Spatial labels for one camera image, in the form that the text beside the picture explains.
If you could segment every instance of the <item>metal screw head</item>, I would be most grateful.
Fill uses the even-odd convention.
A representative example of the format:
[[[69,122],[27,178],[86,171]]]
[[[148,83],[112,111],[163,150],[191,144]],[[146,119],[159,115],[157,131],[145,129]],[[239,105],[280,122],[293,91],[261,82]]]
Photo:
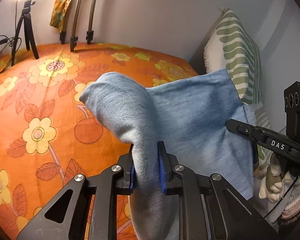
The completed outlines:
[[[111,170],[112,170],[112,171],[119,171],[119,170],[121,170],[121,167],[120,167],[119,165],[113,165],[113,166],[111,167]]]
[[[77,174],[74,176],[75,181],[81,181],[83,179],[84,179],[84,175],[82,175],[82,174]]]
[[[218,173],[215,173],[215,174],[212,175],[213,180],[221,180],[221,178],[222,178],[221,175],[218,174]]]
[[[176,171],[183,171],[185,168],[184,168],[184,166],[178,164],[178,165],[174,166],[174,169],[175,169]]]

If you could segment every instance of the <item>camera lens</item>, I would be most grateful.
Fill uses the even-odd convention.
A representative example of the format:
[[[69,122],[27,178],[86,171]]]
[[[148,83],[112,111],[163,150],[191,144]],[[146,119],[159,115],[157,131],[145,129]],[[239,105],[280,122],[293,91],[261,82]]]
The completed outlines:
[[[289,106],[292,108],[293,107],[293,95],[289,95]]]
[[[294,93],[294,103],[296,106],[299,104],[299,95],[297,92]]]

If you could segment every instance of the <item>blue denim fabric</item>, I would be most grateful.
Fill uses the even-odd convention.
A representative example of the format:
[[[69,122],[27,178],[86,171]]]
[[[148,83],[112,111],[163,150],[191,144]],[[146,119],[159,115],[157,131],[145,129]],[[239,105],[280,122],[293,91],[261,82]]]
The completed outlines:
[[[178,201],[160,191],[157,141],[194,172],[220,173],[246,199],[253,195],[252,148],[225,122],[255,125],[226,69],[144,88],[119,73],[103,74],[80,101],[123,142],[133,143],[137,188],[130,197],[138,239],[178,239]]]

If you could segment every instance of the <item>orange tablecloth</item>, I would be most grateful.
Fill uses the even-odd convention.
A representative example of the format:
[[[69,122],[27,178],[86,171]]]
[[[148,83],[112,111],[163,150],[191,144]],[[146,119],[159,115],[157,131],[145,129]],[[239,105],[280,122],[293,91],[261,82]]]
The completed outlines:
[[[76,49],[38,46],[39,60],[23,50],[19,63],[0,74],[0,226],[11,239],[73,176],[99,174],[128,152],[79,101],[90,82],[112,71],[145,87],[197,75],[184,60],[159,52],[116,44]],[[9,59],[0,59],[0,69]],[[119,240],[136,239],[124,196],[117,227]]]

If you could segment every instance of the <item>black mini tripod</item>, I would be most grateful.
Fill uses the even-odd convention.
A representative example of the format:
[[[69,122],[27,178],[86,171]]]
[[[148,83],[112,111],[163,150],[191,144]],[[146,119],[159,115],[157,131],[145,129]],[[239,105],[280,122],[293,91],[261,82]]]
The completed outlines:
[[[30,15],[31,5],[34,5],[34,4],[35,4],[35,1],[32,2],[31,0],[26,0],[25,4],[23,6],[21,16],[20,16],[20,19],[18,21],[18,25],[16,28],[16,33],[15,33],[15,36],[13,39],[13,47],[12,47],[12,52],[11,52],[11,66],[14,65],[14,58],[16,55],[16,48],[17,48],[17,40],[19,37],[19,33],[20,33],[20,29],[21,29],[23,20],[25,20],[24,28],[25,28],[26,48],[27,48],[27,50],[30,50],[30,44],[31,44],[32,52],[33,52],[35,59],[39,58],[37,47],[36,47],[35,41],[34,41],[32,23],[31,23],[31,15]]]

